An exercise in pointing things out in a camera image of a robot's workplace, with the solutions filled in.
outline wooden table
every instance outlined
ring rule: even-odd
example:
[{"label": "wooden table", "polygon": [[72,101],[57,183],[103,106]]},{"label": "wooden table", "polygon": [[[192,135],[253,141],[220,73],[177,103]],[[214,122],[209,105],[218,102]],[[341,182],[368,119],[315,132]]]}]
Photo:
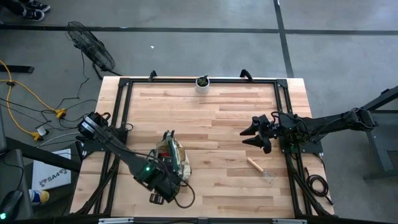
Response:
[{"label": "wooden table", "polygon": [[[104,77],[97,112],[112,113],[118,82],[119,77]],[[293,112],[311,117],[303,79],[288,79],[288,84]],[[200,95],[191,83],[134,84],[127,119],[134,129],[129,132],[127,146],[149,152],[164,131],[174,129],[191,162],[189,183],[195,189],[196,200],[188,209],[178,208],[174,202],[151,204],[150,192],[133,179],[127,165],[121,162],[112,216],[294,217],[285,157],[278,141],[273,140],[272,152],[264,154],[262,149],[243,144],[241,141],[247,136],[239,135],[251,124],[252,116],[270,116],[275,110],[272,85],[212,83],[210,91]],[[71,212],[81,208],[98,185],[103,156],[103,152],[96,152],[83,161]],[[274,176],[274,181],[268,184],[246,162],[246,157]],[[303,164],[311,174],[325,177],[322,163],[314,155],[304,154]],[[302,192],[296,186],[300,208],[304,211]],[[182,205],[187,205],[192,193],[187,187],[181,188],[177,198]],[[325,198],[317,199],[333,213],[333,207]]]}]

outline wooden stick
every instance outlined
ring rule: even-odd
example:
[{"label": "wooden stick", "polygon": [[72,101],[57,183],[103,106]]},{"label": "wooden stick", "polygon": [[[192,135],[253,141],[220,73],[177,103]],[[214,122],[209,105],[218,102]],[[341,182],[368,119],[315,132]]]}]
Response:
[{"label": "wooden stick", "polygon": [[260,173],[264,172],[264,169],[262,169],[259,165],[257,165],[252,159],[248,158],[248,162],[254,167],[256,168],[256,170],[258,170]]}]

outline electric fan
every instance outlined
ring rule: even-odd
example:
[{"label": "electric fan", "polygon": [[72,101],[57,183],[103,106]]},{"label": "electric fan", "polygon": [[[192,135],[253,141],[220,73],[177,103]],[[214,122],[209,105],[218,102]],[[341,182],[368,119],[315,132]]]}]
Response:
[{"label": "electric fan", "polygon": [[111,54],[105,49],[104,43],[99,41],[90,31],[87,31],[83,24],[77,21],[68,22],[67,32],[75,47],[80,49],[93,62],[93,68],[100,80],[103,78],[96,66],[104,72],[122,76],[113,71],[115,62]]}]

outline shoe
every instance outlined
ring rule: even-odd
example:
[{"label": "shoe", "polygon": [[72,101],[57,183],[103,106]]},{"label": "shoe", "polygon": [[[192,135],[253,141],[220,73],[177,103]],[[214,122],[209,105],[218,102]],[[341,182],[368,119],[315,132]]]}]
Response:
[{"label": "shoe", "polygon": [[23,18],[30,21],[39,22],[44,19],[44,12],[38,9],[27,9],[26,15],[24,15]]},{"label": "shoe", "polygon": [[38,2],[38,1],[28,2],[25,5],[27,7],[29,7],[29,8],[31,8],[31,9],[38,9],[38,10],[41,10],[43,12],[47,12],[51,8],[49,5],[42,4],[42,3]]}]

